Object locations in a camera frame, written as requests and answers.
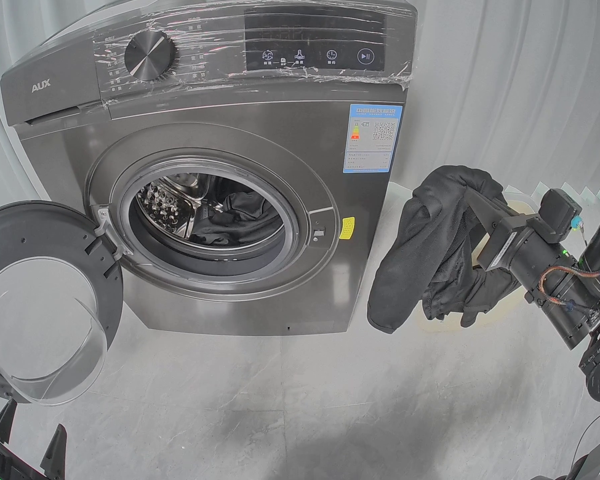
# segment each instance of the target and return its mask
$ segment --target play pause button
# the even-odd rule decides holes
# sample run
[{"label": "play pause button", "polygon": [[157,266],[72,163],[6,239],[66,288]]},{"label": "play pause button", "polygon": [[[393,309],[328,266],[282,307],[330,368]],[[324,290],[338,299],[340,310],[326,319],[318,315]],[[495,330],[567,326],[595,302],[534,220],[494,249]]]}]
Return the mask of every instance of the play pause button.
[{"label": "play pause button", "polygon": [[365,66],[371,64],[375,58],[376,55],[369,50],[369,48],[362,48],[362,50],[358,52],[358,62],[360,62],[360,64],[364,64]]}]

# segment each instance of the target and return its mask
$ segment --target orange wire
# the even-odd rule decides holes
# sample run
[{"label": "orange wire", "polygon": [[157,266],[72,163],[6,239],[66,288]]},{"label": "orange wire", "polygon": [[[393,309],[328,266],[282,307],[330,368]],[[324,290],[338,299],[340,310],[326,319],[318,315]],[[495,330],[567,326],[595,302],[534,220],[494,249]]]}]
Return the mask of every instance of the orange wire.
[{"label": "orange wire", "polygon": [[560,270],[562,272],[567,272],[567,274],[572,274],[574,276],[579,276],[579,277],[586,277],[586,278],[600,277],[600,270],[598,270],[596,272],[586,272],[584,270],[578,270],[578,269],[574,269],[574,268],[570,268],[570,267],[565,267],[563,265],[554,265],[552,267],[547,268],[547,270],[545,270],[542,273],[542,275],[540,276],[540,283],[538,283],[538,288],[540,289],[540,292],[542,293],[542,295],[544,295],[548,300],[550,300],[554,304],[558,304],[560,306],[565,306],[567,304],[567,302],[563,301],[561,299],[558,299],[556,297],[551,297],[551,295],[547,295],[547,293],[544,291],[544,281],[546,281],[546,277],[549,274],[551,274],[551,272],[554,272],[556,270]]}]

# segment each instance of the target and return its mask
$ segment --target open door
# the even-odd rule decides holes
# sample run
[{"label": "open door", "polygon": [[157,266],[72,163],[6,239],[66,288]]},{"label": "open door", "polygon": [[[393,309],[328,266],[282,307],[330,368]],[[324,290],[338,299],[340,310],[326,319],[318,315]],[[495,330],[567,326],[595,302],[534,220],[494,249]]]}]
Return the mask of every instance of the open door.
[{"label": "open door", "polygon": [[118,330],[122,270],[104,228],[67,206],[0,208],[0,396],[57,405],[102,370]]}]

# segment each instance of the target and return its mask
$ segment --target washing machine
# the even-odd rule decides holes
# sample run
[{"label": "washing machine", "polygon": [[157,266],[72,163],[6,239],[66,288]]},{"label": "washing machine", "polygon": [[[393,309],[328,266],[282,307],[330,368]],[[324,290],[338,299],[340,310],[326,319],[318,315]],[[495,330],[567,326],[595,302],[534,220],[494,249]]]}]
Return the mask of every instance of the washing machine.
[{"label": "washing machine", "polygon": [[87,338],[51,377],[0,362],[0,396],[84,390],[123,300],[165,331],[346,331],[415,30],[405,0],[126,0],[10,68],[7,123],[52,201],[0,208],[0,308],[62,296]]}]

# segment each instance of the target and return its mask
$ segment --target blue connector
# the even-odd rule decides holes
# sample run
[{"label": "blue connector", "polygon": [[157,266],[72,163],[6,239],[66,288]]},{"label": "blue connector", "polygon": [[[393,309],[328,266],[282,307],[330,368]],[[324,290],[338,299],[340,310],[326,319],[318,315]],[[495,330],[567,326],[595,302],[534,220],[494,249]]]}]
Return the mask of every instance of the blue connector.
[{"label": "blue connector", "polygon": [[582,223],[582,217],[580,215],[576,215],[573,219],[571,219],[571,229],[576,231],[577,229],[582,228],[584,224]]}]

